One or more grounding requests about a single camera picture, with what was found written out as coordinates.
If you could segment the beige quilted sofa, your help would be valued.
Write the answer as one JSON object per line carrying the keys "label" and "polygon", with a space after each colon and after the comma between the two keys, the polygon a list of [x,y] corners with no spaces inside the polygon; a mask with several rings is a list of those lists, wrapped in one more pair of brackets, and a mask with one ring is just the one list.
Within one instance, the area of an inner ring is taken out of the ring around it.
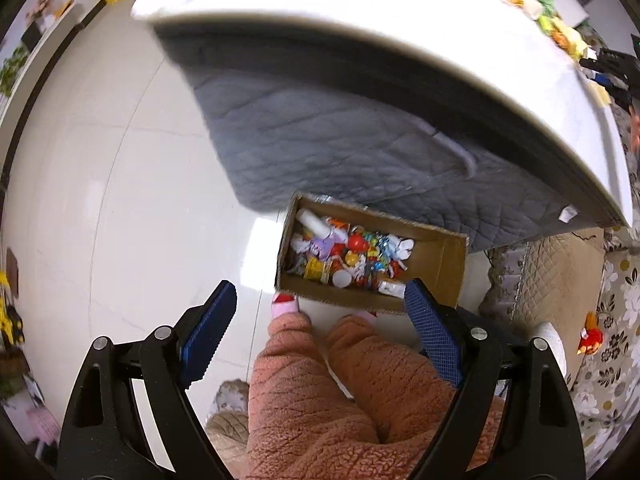
{"label": "beige quilted sofa", "polygon": [[[639,237],[588,229],[493,249],[480,314],[511,333],[553,344],[594,476],[639,416]],[[586,315],[604,341],[578,354]]]}

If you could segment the pink fleece trouser legs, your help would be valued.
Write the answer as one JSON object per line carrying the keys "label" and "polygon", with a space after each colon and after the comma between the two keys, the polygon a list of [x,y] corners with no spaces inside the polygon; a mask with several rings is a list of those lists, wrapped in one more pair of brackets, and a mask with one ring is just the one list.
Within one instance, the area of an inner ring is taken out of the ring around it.
{"label": "pink fleece trouser legs", "polygon": [[314,340],[302,312],[280,313],[250,380],[247,479],[405,479],[456,390],[432,363],[385,339],[369,313]]}

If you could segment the grey quilted table skirt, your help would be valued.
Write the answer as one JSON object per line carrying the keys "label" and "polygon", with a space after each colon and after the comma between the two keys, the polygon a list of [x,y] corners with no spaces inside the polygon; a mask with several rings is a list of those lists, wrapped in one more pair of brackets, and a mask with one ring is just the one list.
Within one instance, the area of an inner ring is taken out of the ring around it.
{"label": "grey quilted table skirt", "polygon": [[156,34],[247,208],[329,196],[465,234],[474,250],[624,220],[546,127],[431,61],[291,26]]}

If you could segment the red plastic toy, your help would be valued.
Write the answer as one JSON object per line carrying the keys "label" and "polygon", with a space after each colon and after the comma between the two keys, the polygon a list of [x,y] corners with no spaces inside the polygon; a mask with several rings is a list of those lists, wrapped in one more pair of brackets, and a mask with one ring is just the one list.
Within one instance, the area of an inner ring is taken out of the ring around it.
{"label": "red plastic toy", "polygon": [[589,312],[586,315],[585,325],[580,331],[578,342],[578,354],[592,356],[602,347],[604,335],[599,327],[599,321],[596,312]]}

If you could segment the cardboard trash box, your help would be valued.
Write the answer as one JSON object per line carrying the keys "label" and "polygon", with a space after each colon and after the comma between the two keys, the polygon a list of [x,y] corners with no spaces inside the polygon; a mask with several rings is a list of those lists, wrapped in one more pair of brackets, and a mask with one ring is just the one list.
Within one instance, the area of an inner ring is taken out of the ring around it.
{"label": "cardboard trash box", "polygon": [[274,286],[325,304],[399,313],[423,282],[457,304],[468,238],[326,196],[297,192],[284,220]]}

